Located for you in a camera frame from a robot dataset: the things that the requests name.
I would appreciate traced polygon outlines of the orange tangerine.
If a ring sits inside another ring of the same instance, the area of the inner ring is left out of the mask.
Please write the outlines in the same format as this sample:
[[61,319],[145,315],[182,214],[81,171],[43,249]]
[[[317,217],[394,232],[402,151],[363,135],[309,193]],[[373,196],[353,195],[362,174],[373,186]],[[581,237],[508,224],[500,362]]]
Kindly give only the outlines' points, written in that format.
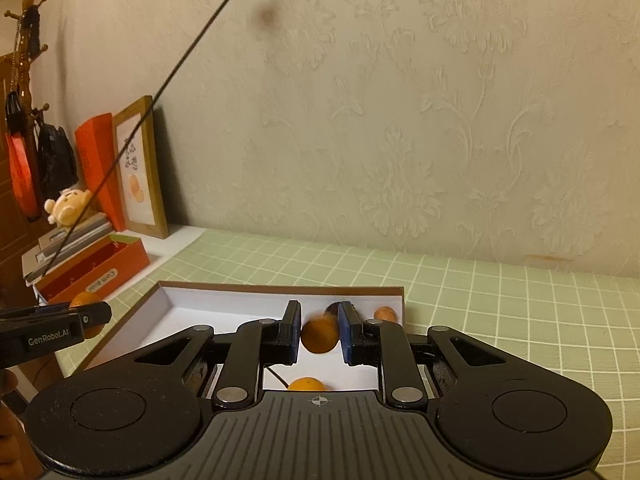
[[300,332],[300,340],[307,351],[313,354],[328,353],[340,339],[337,318],[332,314],[308,318]]

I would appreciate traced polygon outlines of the small carrot piece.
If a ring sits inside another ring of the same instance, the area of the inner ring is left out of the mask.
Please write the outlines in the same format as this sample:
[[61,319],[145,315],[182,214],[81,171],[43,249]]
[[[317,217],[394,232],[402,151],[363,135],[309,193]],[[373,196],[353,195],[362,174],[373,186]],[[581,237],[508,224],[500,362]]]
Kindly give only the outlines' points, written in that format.
[[375,310],[374,317],[377,320],[397,323],[398,315],[395,310],[389,306],[382,306]]

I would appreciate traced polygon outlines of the plush toy figure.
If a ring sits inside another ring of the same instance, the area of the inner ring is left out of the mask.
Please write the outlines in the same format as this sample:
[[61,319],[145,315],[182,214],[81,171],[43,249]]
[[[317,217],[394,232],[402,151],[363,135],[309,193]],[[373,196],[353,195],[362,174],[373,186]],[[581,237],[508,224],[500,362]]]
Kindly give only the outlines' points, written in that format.
[[86,220],[94,214],[89,206],[91,199],[92,193],[89,190],[66,188],[56,200],[48,198],[44,202],[48,222],[58,228],[70,228],[77,220]]

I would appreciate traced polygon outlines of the dark brown round fruit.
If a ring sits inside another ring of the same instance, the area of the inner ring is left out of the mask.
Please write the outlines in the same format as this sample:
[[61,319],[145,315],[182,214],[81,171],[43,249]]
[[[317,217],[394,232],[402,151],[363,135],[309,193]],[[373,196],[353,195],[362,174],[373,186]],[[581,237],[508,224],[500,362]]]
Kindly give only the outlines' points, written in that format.
[[334,302],[333,304],[329,304],[324,310],[326,315],[331,315],[334,318],[337,318],[338,311],[340,310],[341,304],[339,302]]

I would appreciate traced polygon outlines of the green checkered tablecloth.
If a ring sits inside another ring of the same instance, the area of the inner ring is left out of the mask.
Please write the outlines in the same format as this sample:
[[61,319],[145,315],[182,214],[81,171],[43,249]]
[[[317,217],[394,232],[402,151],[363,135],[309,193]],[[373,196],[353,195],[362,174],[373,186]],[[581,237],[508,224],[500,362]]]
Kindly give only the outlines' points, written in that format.
[[639,474],[639,283],[255,234],[181,229],[147,240],[152,264],[111,296],[125,314],[155,283],[399,286],[407,327],[448,325],[593,388],[610,407],[609,479]]

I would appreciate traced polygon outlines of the stack of books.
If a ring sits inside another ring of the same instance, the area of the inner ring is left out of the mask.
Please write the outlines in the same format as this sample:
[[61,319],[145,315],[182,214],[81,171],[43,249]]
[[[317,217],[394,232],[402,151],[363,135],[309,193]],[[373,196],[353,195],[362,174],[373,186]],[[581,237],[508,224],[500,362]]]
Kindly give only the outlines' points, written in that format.
[[66,229],[54,229],[44,234],[36,246],[22,255],[25,283],[31,285],[40,280],[50,261],[53,261],[51,268],[54,268],[112,231],[111,221],[99,212],[81,222],[68,240]]

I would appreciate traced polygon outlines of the larger orange kumquat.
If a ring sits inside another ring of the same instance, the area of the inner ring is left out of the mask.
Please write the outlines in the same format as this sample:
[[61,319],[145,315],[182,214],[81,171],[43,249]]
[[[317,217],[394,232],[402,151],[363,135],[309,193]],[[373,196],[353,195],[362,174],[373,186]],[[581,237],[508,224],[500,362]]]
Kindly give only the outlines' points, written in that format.
[[[71,308],[79,308],[88,306],[88,304],[97,304],[101,302],[102,299],[99,295],[94,292],[80,292],[76,295],[73,300],[70,302]],[[92,339],[99,335],[102,332],[104,325],[99,324],[97,326],[89,327],[84,329],[84,336],[86,339]]]

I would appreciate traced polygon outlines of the black bag hanging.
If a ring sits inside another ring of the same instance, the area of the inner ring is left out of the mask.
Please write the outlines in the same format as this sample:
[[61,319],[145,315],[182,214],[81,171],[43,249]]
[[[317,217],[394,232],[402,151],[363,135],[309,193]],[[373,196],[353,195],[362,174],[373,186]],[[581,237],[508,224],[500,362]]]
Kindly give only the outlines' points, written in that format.
[[63,128],[40,122],[37,162],[42,194],[47,200],[56,200],[78,182],[74,151]]

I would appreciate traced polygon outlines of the brown white cardboard box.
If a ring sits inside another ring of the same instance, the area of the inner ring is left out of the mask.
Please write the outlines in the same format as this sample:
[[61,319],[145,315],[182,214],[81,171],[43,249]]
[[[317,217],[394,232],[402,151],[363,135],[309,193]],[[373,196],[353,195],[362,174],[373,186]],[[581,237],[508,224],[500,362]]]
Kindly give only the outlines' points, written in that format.
[[[405,293],[401,286],[269,286],[159,282],[101,336],[78,365],[78,370],[98,366],[147,344],[194,325],[212,326],[217,334],[232,333],[258,318],[280,318],[288,302],[302,306],[302,321],[318,315],[337,301],[351,302],[363,318],[380,307],[390,307],[404,322]],[[299,349],[297,363],[277,365],[279,377],[264,375],[267,389],[281,390],[280,379],[292,382],[312,377],[334,391],[375,389],[378,373],[370,366],[349,366],[336,346],[325,354]]]

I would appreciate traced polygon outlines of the wooden coat rack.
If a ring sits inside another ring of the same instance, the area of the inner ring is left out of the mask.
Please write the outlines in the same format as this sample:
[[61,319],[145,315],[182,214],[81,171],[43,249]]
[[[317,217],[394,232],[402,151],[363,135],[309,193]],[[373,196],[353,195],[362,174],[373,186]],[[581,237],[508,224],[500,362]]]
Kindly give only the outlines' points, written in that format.
[[47,110],[46,104],[41,110],[32,107],[32,92],[30,91],[30,69],[32,63],[48,50],[46,44],[40,42],[40,17],[39,8],[47,0],[22,0],[22,10],[20,13],[6,11],[4,16],[15,22],[15,35],[13,52],[10,56],[11,70],[9,91],[16,90],[20,97],[21,106],[28,119],[27,133],[27,155],[32,165],[32,177],[37,193],[38,206],[41,216],[40,200],[40,180],[37,165],[37,147],[35,139],[35,125],[41,117],[42,112]]

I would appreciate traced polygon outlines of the red orange box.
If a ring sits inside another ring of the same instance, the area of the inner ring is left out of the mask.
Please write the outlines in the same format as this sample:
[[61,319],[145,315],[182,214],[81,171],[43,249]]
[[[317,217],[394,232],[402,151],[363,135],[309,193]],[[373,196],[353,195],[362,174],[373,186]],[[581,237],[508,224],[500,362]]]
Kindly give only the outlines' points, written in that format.
[[45,304],[69,302],[82,292],[105,299],[149,264],[141,238],[107,235],[40,278],[35,293]]

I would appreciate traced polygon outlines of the wooden picture frame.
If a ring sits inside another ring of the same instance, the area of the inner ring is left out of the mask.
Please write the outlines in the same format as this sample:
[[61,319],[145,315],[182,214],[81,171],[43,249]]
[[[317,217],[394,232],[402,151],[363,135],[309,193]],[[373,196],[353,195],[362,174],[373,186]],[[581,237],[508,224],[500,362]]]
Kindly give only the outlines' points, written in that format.
[[152,96],[142,96],[113,117],[116,154],[134,127],[140,125],[119,157],[116,174],[126,228],[163,240],[169,230],[160,190],[151,103]]

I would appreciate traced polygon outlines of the red hanging bag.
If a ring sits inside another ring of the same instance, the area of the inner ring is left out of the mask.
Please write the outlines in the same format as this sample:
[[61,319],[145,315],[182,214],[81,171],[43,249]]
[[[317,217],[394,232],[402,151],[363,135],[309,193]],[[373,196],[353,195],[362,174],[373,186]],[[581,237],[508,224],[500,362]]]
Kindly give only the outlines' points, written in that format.
[[32,177],[32,165],[27,155],[28,119],[16,90],[9,92],[4,110],[8,127],[6,145],[12,191],[18,208],[25,218],[32,222],[40,217],[40,209]]

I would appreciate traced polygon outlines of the small orange kumquat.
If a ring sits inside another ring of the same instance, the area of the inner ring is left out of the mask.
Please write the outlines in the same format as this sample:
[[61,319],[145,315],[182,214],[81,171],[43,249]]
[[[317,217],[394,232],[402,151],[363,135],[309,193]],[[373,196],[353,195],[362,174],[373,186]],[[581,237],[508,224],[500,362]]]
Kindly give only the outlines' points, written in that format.
[[326,391],[324,383],[313,377],[301,377],[288,384],[290,391]]

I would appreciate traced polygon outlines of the red paper folder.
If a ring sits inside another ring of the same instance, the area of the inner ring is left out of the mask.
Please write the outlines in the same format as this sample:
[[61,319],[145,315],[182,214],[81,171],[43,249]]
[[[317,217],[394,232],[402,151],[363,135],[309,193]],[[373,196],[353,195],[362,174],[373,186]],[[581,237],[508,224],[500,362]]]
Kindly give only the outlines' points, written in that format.
[[125,231],[126,221],[116,171],[98,190],[115,160],[113,116],[106,113],[88,119],[76,129],[75,142],[87,188],[96,196],[94,208],[106,214],[117,232]]

